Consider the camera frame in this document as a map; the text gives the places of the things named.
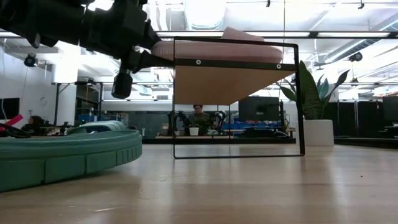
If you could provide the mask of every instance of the ceiling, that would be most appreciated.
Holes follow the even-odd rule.
[[[109,7],[110,0],[97,0],[96,7]],[[392,22],[398,21],[397,0],[148,0],[144,10],[152,21],[156,31],[181,30],[223,30],[232,27],[244,31],[380,31]],[[353,68],[351,80],[357,77],[360,82],[396,82],[398,81],[398,40],[381,40],[360,50],[363,59],[351,63],[339,60],[331,65],[322,66],[323,70],[314,66],[315,62],[324,62],[329,55],[340,54],[358,43],[359,40],[348,39],[267,39],[267,41],[288,42],[298,44],[300,60],[304,60],[317,79],[327,77],[335,82],[339,72]],[[8,54],[24,58],[32,49],[26,40],[7,40]],[[48,63],[56,63],[62,48],[50,49],[41,47],[37,52],[39,59]],[[284,49],[284,61],[293,62],[293,54]],[[81,51],[79,76],[93,77],[99,82],[112,82],[118,72],[119,62],[101,54]],[[172,71],[152,68],[133,75],[135,82],[170,82]],[[167,90],[167,86],[158,86]],[[345,96],[350,92],[368,96],[376,95],[386,87],[364,85],[353,89],[351,86],[342,88]]]

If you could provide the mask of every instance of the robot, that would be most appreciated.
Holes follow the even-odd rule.
[[[121,60],[112,95],[130,95],[132,78],[147,67],[172,67],[173,62],[140,52],[161,41],[142,6],[147,0],[114,0],[108,11],[87,10],[95,0],[0,0],[0,28],[26,38],[38,48],[58,41]]]

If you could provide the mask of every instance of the man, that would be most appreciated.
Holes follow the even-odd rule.
[[[188,119],[192,127],[199,128],[199,135],[207,134],[210,128],[210,115],[203,112],[203,105],[193,105],[195,109]]]

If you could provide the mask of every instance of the potted plant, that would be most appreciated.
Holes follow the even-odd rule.
[[[322,77],[315,83],[312,74],[308,71],[304,62],[300,62],[300,87],[302,112],[304,115],[304,141],[306,146],[333,146],[333,122],[322,119],[326,105],[338,86],[347,79],[349,70],[343,72],[332,89],[329,89],[328,79],[321,83]],[[284,95],[296,102],[297,92],[293,84],[288,82],[290,88],[279,85]]]

